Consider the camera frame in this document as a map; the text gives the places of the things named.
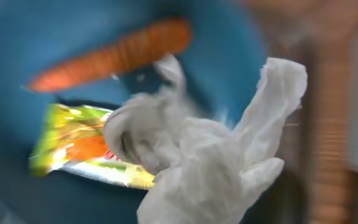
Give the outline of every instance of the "crumpled white tissue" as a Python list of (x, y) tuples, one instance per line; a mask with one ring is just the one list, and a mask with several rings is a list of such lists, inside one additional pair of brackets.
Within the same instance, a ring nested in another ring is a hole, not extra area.
[(282, 171), (274, 155), (285, 119), (306, 91), (305, 67), (268, 58), (234, 130), (197, 118), (173, 56), (156, 67), (174, 88), (134, 96), (104, 127), (110, 150), (157, 175), (137, 211), (139, 223), (239, 223)]

